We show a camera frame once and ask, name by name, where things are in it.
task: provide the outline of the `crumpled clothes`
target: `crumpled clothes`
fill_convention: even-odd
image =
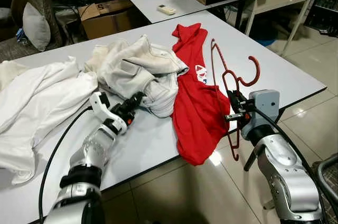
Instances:
[[[97,88],[95,73],[80,72],[75,58],[25,71],[0,92],[0,167],[12,184],[35,173],[33,147],[74,114]]]
[[[172,114],[179,89],[177,77],[188,71],[171,49],[150,44],[146,35],[132,45],[123,39],[97,45],[84,68],[96,72],[106,90],[124,99],[143,92],[141,106],[160,118]]]

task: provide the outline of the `cardboard box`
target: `cardboard box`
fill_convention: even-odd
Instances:
[[[78,10],[89,39],[146,25],[143,16],[129,0],[91,4]]]

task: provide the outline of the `tiled floor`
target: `tiled floor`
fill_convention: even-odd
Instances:
[[[286,38],[280,36],[270,49],[282,49]],[[312,164],[338,152],[338,39],[301,26],[286,55],[328,86],[288,108],[279,123]],[[262,208],[271,195],[257,163],[243,170],[251,150],[241,140],[235,162],[225,138],[202,166],[179,158],[105,192],[107,223],[279,223],[274,209]]]

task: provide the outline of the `chair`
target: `chair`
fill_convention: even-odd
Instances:
[[[12,38],[22,27],[27,0],[0,0],[0,41]]]
[[[60,30],[52,9],[52,0],[29,0],[29,2],[42,15],[45,16],[49,24],[51,30],[51,41],[46,47],[46,50],[51,50],[63,46],[62,36],[60,34]],[[0,62],[4,60],[21,58],[38,52],[39,51],[31,44],[23,46],[20,43],[17,43],[16,38],[11,38],[0,42]]]

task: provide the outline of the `pillow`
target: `pillow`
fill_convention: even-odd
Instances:
[[[44,51],[51,40],[51,30],[45,17],[28,2],[22,20],[23,31],[32,45],[39,51]]]

